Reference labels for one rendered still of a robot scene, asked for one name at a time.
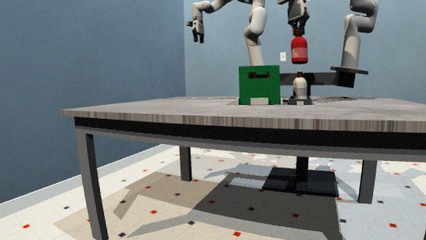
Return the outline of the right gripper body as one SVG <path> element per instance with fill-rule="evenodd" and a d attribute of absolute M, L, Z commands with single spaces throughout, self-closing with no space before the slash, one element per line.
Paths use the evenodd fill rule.
<path fill-rule="evenodd" d="M 204 26 L 203 26 L 203 20 L 194 20 L 193 21 L 193 29 L 196 28 L 195 32 L 204 34 Z"/>

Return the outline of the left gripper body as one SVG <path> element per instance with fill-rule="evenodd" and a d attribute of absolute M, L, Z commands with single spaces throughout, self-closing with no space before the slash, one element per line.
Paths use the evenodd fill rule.
<path fill-rule="evenodd" d="M 307 0 L 291 0 L 288 2 L 288 20 L 297 20 L 304 17 L 304 7 L 309 13 L 309 6 Z"/>

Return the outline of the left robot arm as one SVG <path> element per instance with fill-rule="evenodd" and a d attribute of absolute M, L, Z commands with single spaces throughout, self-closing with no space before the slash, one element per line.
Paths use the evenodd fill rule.
<path fill-rule="evenodd" d="M 358 68 L 361 33 L 371 33 L 375 27 L 378 12 L 377 0 L 350 0 L 350 9 L 355 12 L 365 13 L 364 15 L 347 15 L 344 19 L 345 36 L 339 68 Z M 345 67 L 344 67 L 345 66 Z"/>

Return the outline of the white bottle with brown cap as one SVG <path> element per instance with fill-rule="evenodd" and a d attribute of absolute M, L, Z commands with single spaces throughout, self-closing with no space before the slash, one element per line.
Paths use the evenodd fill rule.
<path fill-rule="evenodd" d="M 293 98 L 307 98 L 307 82 L 298 71 L 297 78 L 293 81 Z"/>

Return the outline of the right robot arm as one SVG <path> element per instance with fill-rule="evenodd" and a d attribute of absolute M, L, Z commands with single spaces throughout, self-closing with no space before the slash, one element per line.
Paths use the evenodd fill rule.
<path fill-rule="evenodd" d="M 207 12 L 207 14 L 213 13 L 215 11 L 218 11 L 226 3 L 231 1 L 232 0 L 216 0 L 212 3 L 208 1 L 193 3 L 193 21 L 202 20 L 202 11 Z M 264 9 L 265 0 L 238 0 L 238 2 L 243 2 L 252 5 L 250 11 L 251 14 L 249 16 L 250 26 L 245 29 L 244 38 L 246 40 L 248 48 L 250 65 L 263 66 L 265 65 L 265 62 L 259 36 L 263 33 L 267 20 L 267 12 Z M 185 25 L 193 27 L 193 21 L 187 21 L 185 22 Z"/>

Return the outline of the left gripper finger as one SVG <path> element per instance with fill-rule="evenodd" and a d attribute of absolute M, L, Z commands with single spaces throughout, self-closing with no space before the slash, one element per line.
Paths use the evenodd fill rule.
<path fill-rule="evenodd" d="M 293 28 L 293 35 L 295 36 L 295 30 L 298 29 L 298 21 L 297 20 L 292 20 L 292 21 L 288 21 L 288 24 L 290 24 Z"/>
<path fill-rule="evenodd" d="M 302 35 L 305 35 L 305 25 L 306 25 L 306 21 L 310 18 L 310 16 L 308 15 L 308 13 L 307 13 L 307 11 L 306 11 L 306 9 L 305 9 L 305 7 L 304 7 L 304 17 L 303 18 L 299 18 L 299 26 L 298 26 L 298 31 L 299 31 L 299 34 L 302 34 Z"/>

